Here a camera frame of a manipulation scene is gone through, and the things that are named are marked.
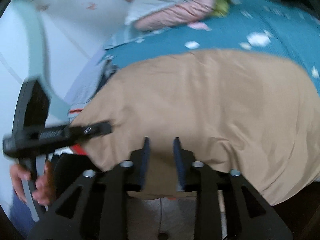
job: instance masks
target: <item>teal bed sheet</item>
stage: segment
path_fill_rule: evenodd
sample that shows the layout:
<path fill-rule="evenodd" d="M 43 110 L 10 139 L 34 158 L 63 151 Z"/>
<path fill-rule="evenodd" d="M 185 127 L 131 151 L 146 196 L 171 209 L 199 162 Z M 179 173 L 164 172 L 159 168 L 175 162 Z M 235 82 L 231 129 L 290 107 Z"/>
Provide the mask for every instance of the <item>teal bed sheet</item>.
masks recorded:
<path fill-rule="evenodd" d="M 298 8 L 269 0 L 232 0 L 227 17 L 202 20 L 208 30 L 177 26 L 159 35 L 144 37 L 106 50 L 120 68 L 162 55 L 197 49 L 239 49 L 286 57 L 301 65 L 320 94 L 320 21 Z"/>

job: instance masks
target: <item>human hand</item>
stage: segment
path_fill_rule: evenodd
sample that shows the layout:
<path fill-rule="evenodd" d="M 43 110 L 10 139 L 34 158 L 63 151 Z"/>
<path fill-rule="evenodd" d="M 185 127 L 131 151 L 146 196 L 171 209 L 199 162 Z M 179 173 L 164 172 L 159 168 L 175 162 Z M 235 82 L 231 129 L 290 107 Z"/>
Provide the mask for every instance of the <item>human hand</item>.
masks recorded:
<path fill-rule="evenodd" d="M 31 174 L 20 164 L 14 164 L 10 167 L 10 177 L 18 198 L 24 203 L 27 202 L 22 187 L 22 179 L 30 180 Z M 36 188 L 32 193 L 32 197 L 43 206 L 51 204 L 56 199 L 56 190 L 53 181 L 53 167 L 52 164 L 47 161 L 44 166 L 44 175 L 39 176 L 36 180 Z"/>

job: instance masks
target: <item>light green strap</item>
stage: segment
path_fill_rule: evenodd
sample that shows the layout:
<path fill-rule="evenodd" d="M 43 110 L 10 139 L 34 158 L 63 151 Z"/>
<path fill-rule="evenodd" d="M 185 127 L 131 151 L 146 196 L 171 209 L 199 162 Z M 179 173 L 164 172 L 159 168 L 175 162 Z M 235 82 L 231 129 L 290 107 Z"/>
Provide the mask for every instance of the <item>light green strap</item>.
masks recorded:
<path fill-rule="evenodd" d="M 68 121 L 70 105 L 53 91 L 47 76 L 47 50 L 43 22 L 34 6 L 27 0 L 12 0 L 12 6 L 22 17 L 27 31 L 29 45 L 29 77 L 38 77 L 41 85 L 51 99 L 49 113 Z"/>

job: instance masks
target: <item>silver screw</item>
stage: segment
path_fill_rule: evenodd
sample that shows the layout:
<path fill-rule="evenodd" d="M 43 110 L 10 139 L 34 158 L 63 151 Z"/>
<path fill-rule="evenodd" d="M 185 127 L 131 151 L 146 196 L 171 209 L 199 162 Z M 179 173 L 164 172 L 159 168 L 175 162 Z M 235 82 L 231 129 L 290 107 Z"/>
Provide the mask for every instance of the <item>silver screw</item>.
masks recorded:
<path fill-rule="evenodd" d="M 192 166 L 194 166 L 195 168 L 201 168 L 204 166 L 204 163 L 200 161 L 195 161 L 192 163 Z"/>
<path fill-rule="evenodd" d="M 87 178 L 92 178 L 94 175 L 96 175 L 96 172 L 93 170 L 86 170 L 82 173 L 82 175 Z"/>
<path fill-rule="evenodd" d="M 87 134 L 88 132 L 90 132 L 91 127 L 88 127 L 87 129 L 84 130 L 84 133 Z"/>
<path fill-rule="evenodd" d="M 236 169 L 232 169 L 232 170 L 230 171 L 230 175 L 231 175 L 232 177 L 238 177 L 238 176 L 241 175 L 241 172 L 238 171 L 238 170 L 236 170 Z"/>
<path fill-rule="evenodd" d="M 120 163 L 120 166 L 121 167 L 124 167 L 124 168 L 129 168 L 129 167 L 131 167 L 131 166 L 133 166 L 133 162 L 132 161 L 123 161 L 123 162 L 121 162 Z"/>

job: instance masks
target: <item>brown garment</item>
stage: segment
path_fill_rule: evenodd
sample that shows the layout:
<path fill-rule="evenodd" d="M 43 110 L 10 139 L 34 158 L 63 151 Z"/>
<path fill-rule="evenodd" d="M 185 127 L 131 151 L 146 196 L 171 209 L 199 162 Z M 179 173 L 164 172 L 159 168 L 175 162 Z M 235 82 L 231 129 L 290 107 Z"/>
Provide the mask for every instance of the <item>brown garment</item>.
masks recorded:
<path fill-rule="evenodd" d="M 137 62 L 115 74 L 73 125 L 104 120 L 113 133 L 84 145 L 103 170 L 151 140 L 141 197 L 181 196 L 175 137 L 212 168 L 239 169 L 271 205 L 320 175 L 320 99 L 287 59 L 199 50 Z"/>

